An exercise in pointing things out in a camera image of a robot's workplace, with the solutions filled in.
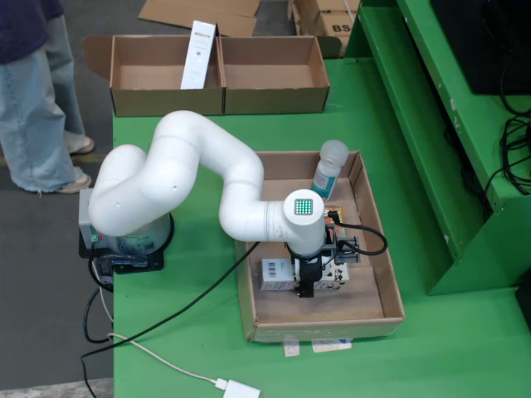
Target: cardboard box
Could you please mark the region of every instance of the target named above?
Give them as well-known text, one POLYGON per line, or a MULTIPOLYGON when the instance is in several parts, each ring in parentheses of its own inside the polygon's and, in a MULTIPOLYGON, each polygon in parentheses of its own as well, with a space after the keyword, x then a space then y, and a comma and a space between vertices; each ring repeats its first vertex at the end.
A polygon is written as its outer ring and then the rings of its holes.
POLYGON ((219 42, 212 48, 205 88, 180 90, 189 36, 91 36, 89 67, 110 81, 117 116, 164 116, 174 110, 222 114, 219 42))
MULTIPOLYGON (((262 199, 284 200, 292 191, 310 188, 319 152, 258 153, 265 168, 262 199)), ((349 224, 382 231, 368 175, 359 152, 351 152, 327 205, 341 206, 349 224)), ((358 231, 347 230, 347 235, 358 231)), ((359 235, 361 249, 377 250, 373 234, 359 235)), ((252 244, 236 242, 236 257, 252 244)), ((261 260, 288 258, 282 243, 261 243, 238 268, 241 316, 247 340, 255 342, 385 336, 396 330, 405 314, 389 251, 362 256, 349 265, 350 280, 339 290, 316 290, 314 298, 292 291, 260 290, 261 260)))
POLYGON ((348 14, 319 14, 315 22, 314 34, 317 36, 346 37, 352 33, 353 24, 348 14))
POLYGON ((252 36, 259 0, 146 0, 139 19, 192 27, 193 21, 217 24, 225 36, 252 36))
POLYGON ((322 112, 330 83, 314 37, 222 37, 225 114, 322 112))
MULTIPOLYGON (((309 34, 314 34, 314 26, 321 13, 340 13, 347 14, 348 16, 348 9, 344 0, 297 0, 296 4, 309 34)), ((359 8, 360 0, 348 0, 347 4, 350 12, 355 16, 359 8)))
POLYGON ((360 0, 348 0, 347 4, 351 13, 348 13, 343 0, 292 0, 288 6, 292 8, 297 34, 317 36, 325 59, 342 57, 347 50, 360 0), (324 15, 341 19, 321 19, 324 15))

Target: paper tag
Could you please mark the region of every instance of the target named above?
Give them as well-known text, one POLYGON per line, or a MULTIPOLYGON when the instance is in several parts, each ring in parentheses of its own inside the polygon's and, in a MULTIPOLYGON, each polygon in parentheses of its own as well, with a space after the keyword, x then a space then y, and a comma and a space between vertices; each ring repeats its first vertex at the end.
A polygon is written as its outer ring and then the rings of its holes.
POLYGON ((352 348, 352 343, 348 338, 338 338, 334 340, 312 340, 314 352, 329 352, 348 350, 352 348))
POLYGON ((287 357, 297 357, 300 354, 300 344, 298 340, 286 340, 284 342, 284 354, 287 357))

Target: concrete floor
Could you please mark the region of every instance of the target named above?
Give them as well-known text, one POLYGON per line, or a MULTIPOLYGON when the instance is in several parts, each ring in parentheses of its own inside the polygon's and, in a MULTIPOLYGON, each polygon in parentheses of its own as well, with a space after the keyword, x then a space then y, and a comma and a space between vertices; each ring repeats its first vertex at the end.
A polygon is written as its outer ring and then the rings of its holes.
MULTIPOLYGON (((108 82, 92 74, 84 61, 83 38, 189 33, 137 19, 143 4, 144 0, 64 2, 80 109, 99 155, 80 163, 92 177, 112 148, 112 107, 108 82)), ((262 0, 257 18, 256 36, 295 34, 293 23, 286 19, 286 0, 262 0)), ((77 255, 77 201, 77 195, 39 197, 18 190, 0 158, 0 390, 81 380, 79 356, 94 348, 83 338, 81 320, 95 286, 86 262, 77 255)), ((104 336, 110 323, 99 302, 93 309, 90 331, 104 336)), ((111 377, 112 354, 90 358, 87 366, 91 379, 111 377)), ((0 396, 74 396, 67 392, 72 385, 65 388, 62 393, 36 389, 5 391, 0 396)))

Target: white cable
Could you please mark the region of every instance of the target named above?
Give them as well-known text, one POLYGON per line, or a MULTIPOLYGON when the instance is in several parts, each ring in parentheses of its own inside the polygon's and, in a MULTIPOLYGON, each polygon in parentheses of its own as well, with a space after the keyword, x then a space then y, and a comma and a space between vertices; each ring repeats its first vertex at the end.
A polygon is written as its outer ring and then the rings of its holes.
POLYGON ((105 299, 103 297, 103 289, 100 288, 100 297, 101 297, 101 303, 103 304, 103 308, 105 310, 105 313, 107 314, 107 317, 109 317, 109 320, 111 323, 114 323, 113 316, 110 314, 109 309, 107 308, 107 304, 105 304, 105 299))
POLYGON ((352 21, 352 23, 354 23, 354 15, 353 15, 352 10, 350 9, 350 6, 348 5, 348 1, 343 0, 343 2, 345 3, 345 7, 347 8, 348 16, 350 17, 350 20, 352 21))
MULTIPOLYGON (((126 337, 124 336, 120 336, 119 334, 116 334, 116 333, 108 333, 107 334, 107 337, 117 337, 117 338, 121 338, 122 340, 127 340, 126 337)), ((159 357, 157 354, 155 354, 154 352, 151 352, 149 349, 147 349, 146 347, 144 346, 141 346, 140 344, 138 344, 137 342, 129 342, 129 344, 133 344, 134 346, 136 346, 137 348, 140 348, 142 351, 144 352, 147 352, 149 355, 151 355, 152 357, 154 357, 155 359, 158 359, 159 361, 161 361, 164 365, 168 365, 169 367, 171 367, 172 369, 175 369, 176 371, 180 371, 182 373, 184 373, 185 375, 189 375, 191 377, 195 377, 196 379, 201 379, 201 380, 205 380, 205 381, 210 381, 212 384, 216 385, 216 381, 214 379, 211 379, 209 377, 205 377, 205 376, 199 376, 199 375, 196 375, 195 373, 191 373, 190 371, 185 371, 184 369, 178 367, 178 366, 175 366, 174 364, 172 364, 171 362, 168 362, 166 361, 165 359, 162 359, 161 357, 159 357)))

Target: green led light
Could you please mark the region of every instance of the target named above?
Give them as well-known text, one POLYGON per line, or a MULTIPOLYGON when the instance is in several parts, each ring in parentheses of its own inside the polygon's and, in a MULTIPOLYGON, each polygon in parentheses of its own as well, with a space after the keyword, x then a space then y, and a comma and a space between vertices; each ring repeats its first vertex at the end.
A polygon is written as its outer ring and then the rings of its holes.
POLYGON ((314 203, 311 199, 295 199, 295 215, 311 216, 314 212, 314 203))

